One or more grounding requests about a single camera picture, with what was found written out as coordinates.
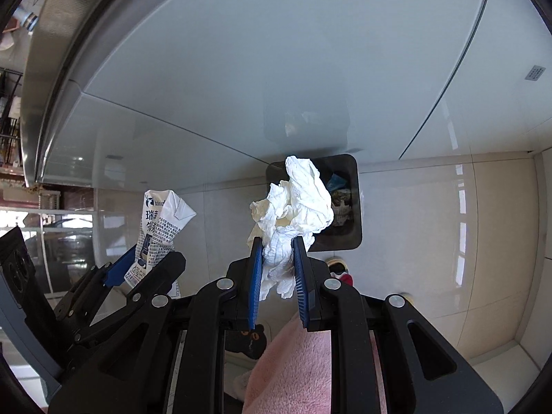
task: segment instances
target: pink fleece fabric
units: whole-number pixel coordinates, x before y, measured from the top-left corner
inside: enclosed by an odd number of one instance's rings
[[[296,314],[255,365],[247,384],[243,413],[329,413],[330,357],[330,332],[307,332]]]

